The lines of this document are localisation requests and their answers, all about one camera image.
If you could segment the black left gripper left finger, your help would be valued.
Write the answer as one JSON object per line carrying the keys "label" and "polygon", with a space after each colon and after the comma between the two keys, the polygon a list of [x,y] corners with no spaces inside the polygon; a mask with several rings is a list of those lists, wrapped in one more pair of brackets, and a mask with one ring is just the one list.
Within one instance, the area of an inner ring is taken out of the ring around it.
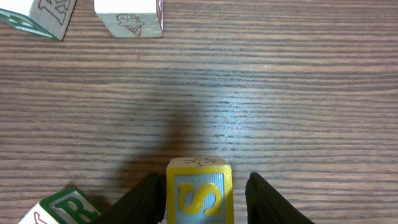
{"label": "black left gripper left finger", "polygon": [[165,216],[166,176],[151,172],[93,224],[158,224]]}

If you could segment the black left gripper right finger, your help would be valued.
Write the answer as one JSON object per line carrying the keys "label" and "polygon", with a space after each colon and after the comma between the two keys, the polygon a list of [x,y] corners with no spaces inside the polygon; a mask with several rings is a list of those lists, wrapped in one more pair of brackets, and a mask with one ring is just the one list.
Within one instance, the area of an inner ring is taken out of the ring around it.
{"label": "black left gripper right finger", "polygon": [[245,196],[248,224],[314,224],[257,172],[250,174]]}

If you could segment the yellow S wooden block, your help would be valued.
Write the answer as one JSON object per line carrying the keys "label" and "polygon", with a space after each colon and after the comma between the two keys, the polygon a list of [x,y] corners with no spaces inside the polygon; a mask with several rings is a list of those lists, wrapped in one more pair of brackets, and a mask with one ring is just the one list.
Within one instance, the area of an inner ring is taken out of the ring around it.
{"label": "yellow S wooden block", "polygon": [[223,158],[173,158],[166,178],[168,224],[234,223],[232,169]]}

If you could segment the green L wooden block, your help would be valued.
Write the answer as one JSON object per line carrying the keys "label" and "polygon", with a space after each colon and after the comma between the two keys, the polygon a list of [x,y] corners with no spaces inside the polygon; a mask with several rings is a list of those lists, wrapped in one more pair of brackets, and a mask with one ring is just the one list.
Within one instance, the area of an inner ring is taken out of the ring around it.
{"label": "green L wooden block", "polygon": [[101,214],[87,194],[69,187],[39,201],[19,224],[88,224]]}

